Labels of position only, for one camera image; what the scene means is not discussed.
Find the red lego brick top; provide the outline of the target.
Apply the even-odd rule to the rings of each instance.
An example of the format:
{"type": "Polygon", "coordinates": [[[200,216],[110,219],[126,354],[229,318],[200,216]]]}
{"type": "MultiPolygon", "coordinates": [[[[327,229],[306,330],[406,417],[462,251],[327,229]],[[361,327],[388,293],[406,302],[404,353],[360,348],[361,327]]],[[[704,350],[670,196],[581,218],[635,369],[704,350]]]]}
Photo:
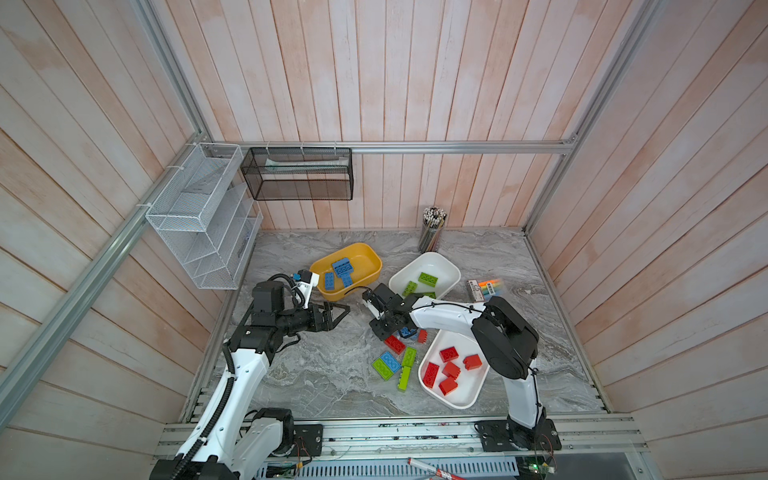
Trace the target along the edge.
{"type": "Polygon", "coordinates": [[[444,348],[439,351],[440,359],[443,363],[449,363],[459,357],[458,351],[454,346],[444,348]]]}

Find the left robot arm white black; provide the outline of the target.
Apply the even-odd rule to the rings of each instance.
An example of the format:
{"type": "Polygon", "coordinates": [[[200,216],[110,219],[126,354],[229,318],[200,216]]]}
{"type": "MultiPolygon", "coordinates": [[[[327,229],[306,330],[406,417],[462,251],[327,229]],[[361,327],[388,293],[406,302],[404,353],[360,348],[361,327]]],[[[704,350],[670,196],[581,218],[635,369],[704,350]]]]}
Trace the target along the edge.
{"type": "Polygon", "coordinates": [[[271,455],[297,450],[288,409],[262,408],[246,433],[247,410],[286,337],[331,331],[350,313],[344,304],[313,303],[319,276],[308,270],[275,274],[256,284],[252,301],[222,345],[226,368],[202,417],[171,460],[159,460],[152,479],[252,479],[271,455]]]}

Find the red lego brick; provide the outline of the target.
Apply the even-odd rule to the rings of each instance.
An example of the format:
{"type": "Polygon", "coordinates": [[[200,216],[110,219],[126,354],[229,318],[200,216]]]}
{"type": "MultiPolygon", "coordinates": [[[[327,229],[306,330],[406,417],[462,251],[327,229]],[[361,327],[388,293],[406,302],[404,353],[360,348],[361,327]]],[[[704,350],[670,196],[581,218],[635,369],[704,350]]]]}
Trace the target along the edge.
{"type": "Polygon", "coordinates": [[[451,392],[455,391],[458,387],[458,383],[453,377],[446,377],[438,385],[438,388],[443,396],[447,396],[451,392]]]}
{"type": "Polygon", "coordinates": [[[396,338],[395,336],[390,335],[384,340],[384,343],[387,347],[389,347],[396,355],[401,355],[406,350],[406,345],[396,338]]]}
{"type": "Polygon", "coordinates": [[[458,351],[454,346],[444,348],[439,351],[440,359],[443,363],[449,363],[459,357],[458,351]]]}
{"type": "Polygon", "coordinates": [[[434,387],[439,371],[440,368],[437,364],[433,362],[427,363],[421,377],[422,383],[427,389],[432,389],[434,387]]]}
{"type": "Polygon", "coordinates": [[[456,380],[461,374],[461,368],[451,361],[443,365],[442,374],[456,380]]]}

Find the blue lego brick pair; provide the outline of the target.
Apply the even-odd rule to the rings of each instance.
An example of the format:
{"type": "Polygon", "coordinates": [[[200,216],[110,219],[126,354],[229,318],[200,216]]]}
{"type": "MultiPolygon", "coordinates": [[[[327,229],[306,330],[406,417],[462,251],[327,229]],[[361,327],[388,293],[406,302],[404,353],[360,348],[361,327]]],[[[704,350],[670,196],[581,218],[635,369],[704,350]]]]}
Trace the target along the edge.
{"type": "Polygon", "coordinates": [[[344,288],[349,287],[354,283],[352,280],[354,268],[348,258],[341,258],[336,262],[333,262],[332,268],[335,275],[341,279],[344,288]]]}

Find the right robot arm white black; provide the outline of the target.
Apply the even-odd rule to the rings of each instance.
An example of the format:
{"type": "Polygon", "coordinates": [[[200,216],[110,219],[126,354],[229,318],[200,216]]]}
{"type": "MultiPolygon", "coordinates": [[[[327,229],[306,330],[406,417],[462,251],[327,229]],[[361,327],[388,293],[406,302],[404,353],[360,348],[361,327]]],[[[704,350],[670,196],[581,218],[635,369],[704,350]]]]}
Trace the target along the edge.
{"type": "Polygon", "coordinates": [[[472,406],[491,370],[504,378],[506,422],[475,424],[484,450],[562,448],[536,385],[539,334],[505,299],[453,303],[415,294],[402,298],[384,284],[362,299],[374,316],[370,326],[383,341],[403,328],[439,331],[416,375],[421,387],[447,406],[472,406]]]}

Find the red lego brick bottom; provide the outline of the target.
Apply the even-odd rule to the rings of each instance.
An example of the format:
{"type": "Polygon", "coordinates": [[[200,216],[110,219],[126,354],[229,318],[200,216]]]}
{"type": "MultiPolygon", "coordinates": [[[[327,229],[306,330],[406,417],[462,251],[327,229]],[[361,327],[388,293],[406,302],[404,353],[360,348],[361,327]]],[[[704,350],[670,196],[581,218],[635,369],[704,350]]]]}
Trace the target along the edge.
{"type": "Polygon", "coordinates": [[[453,377],[446,377],[438,385],[438,388],[443,396],[447,396],[451,392],[455,391],[458,387],[458,383],[453,377]]]}

